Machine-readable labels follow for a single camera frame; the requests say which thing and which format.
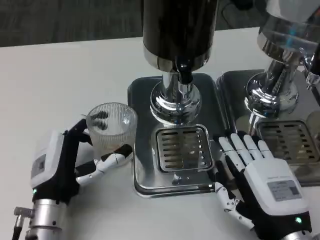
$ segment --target robotic hand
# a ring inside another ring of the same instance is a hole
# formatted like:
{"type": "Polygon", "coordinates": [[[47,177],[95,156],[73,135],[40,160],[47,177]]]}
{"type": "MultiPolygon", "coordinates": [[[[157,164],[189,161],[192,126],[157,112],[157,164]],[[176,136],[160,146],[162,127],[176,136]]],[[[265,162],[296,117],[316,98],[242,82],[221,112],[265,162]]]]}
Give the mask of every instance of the robotic hand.
{"type": "Polygon", "coordinates": [[[12,240],[18,240],[25,218],[30,219],[26,240],[59,240],[62,237],[63,220],[72,197],[79,193],[80,186],[95,181],[107,169],[120,165],[133,152],[124,144],[101,159],[76,167],[79,144],[92,145],[84,117],[73,127],[61,133],[52,131],[37,146],[31,170],[33,208],[16,207],[17,216],[12,240]]]}
{"type": "Polygon", "coordinates": [[[262,240],[312,239],[308,205],[287,162],[247,134],[219,137],[218,143],[243,198],[237,199],[218,176],[215,192],[224,211],[262,240]]]}

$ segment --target green led light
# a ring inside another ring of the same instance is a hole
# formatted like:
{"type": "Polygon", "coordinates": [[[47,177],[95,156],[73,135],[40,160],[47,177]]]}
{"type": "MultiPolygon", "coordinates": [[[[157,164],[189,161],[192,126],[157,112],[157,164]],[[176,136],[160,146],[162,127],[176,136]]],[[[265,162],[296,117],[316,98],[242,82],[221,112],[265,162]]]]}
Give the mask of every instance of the green led light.
{"type": "Polygon", "coordinates": [[[302,219],[300,217],[296,217],[295,218],[295,221],[298,223],[298,224],[301,224],[302,223],[302,219]]]}

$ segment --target glass cup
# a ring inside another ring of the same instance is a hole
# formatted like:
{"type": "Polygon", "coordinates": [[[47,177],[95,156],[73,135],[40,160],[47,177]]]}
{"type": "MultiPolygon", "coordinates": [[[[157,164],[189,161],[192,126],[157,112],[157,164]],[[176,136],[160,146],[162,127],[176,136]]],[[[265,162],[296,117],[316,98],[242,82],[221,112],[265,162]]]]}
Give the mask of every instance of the glass cup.
{"type": "Polygon", "coordinates": [[[122,103],[104,103],[92,109],[86,117],[86,125],[95,157],[100,159],[123,145],[134,149],[137,122],[136,112],[122,103]]]}

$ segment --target table surface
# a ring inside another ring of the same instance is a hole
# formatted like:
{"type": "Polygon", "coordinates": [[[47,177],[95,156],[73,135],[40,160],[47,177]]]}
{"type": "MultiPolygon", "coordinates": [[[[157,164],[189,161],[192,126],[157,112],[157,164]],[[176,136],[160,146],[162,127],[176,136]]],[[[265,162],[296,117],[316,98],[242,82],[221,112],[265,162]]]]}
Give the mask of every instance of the table surface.
{"type": "MultiPolygon", "coordinates": [[[[265,68],[258,28],[217,31],[209,62],[197,72],[212,79],[232,70],[265,68]]],[[[106,102],[127,103],[127,88],[140,77],[158,76],[143,56],[141,38],[0,48],[2,193],[0,232],[12,237],[16,206],[32,206],[30,171],[36,141],[63,131],[80,114],[106,102]]],[[[304,188],[313,234],[320,232],[318,187],[304,188]]],[[[145,199],[133,189],[130,164],[110,170],[83,188],[67,211],[68,240],[257,239],[219,206],[214,193],[145,199]]]]}

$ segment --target drain grate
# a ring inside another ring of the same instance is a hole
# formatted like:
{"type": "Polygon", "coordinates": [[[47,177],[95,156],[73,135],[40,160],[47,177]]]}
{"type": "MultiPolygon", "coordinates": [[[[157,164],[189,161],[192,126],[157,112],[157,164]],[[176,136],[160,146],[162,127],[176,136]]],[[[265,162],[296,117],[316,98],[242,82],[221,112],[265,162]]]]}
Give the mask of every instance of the drain grate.
{"type": "Polygon", "coordinates": [[[289,164],[319,161],[319,153],[303,121],[262,121],[257,128],[274,157],[289,164]]]}
{"type": "Polygon", "coordinates": [[[203,170],[213,164],[207,130],[203,126],[160,129],[156,140],[163,171],[203,170]]]}

